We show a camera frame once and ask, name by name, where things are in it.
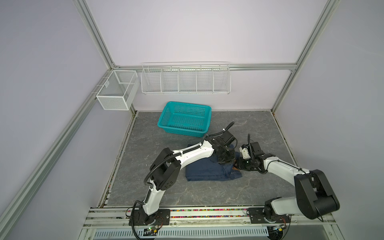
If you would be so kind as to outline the dark blue denim trousers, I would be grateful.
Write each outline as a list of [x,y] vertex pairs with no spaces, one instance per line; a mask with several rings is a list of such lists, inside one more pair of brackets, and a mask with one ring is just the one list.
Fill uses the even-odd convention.
[[233,163],[220,164],[215,153],[208,158],[203,158],[187,165],[185,169],[185,176],[188,182],[222,182],[239,179],[243,176],[242,173],[234,167]]

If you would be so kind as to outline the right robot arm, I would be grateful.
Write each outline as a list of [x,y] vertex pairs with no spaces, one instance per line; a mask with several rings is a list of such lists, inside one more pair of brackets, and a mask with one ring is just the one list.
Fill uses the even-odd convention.
[[283,215],[322,220],[324,215],[340,209],[340,202],[324,172],[303,169],[263,152],[258,142],[251,142],[251,135],[240,147],[240,152],[238,169],[274,174],[295,187],[294,197],[273,198],[265,202],[262,214],[266,222],[274,223]]

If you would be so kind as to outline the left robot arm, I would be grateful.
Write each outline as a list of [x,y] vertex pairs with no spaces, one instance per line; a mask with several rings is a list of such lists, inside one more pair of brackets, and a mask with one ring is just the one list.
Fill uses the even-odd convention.
[[156,222],[158,217],[168,217],[169,210],[159,212],[161,200],[179,176],[181,169],[201,159],[214,157],[215,164],[229,165],[236,160],[236,151],[231,147],[237,139],[229,132],[231,122],[221,132],[204,136],[203,140],[190,147],[171,151],[165,148],[158,155],[144,179],[149,186],[143,201],[135,201],[129,216],[131,226],[145,226]]

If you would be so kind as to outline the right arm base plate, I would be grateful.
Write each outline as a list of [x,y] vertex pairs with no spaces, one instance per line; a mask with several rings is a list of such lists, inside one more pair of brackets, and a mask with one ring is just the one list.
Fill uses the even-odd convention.
[[269,207],[248,208],[247,215],[252,224],[289,224],[291,222],[288,215],[277,215]]

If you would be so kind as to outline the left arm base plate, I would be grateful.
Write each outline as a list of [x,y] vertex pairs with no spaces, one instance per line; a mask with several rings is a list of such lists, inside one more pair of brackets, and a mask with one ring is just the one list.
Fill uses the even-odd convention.
[[170,209],[159,209],[152,215],[147,215],[144,209],[135,209],[131,214],[129,225],[131,226],[149,226],[149,225],[169,225],[170,223]]

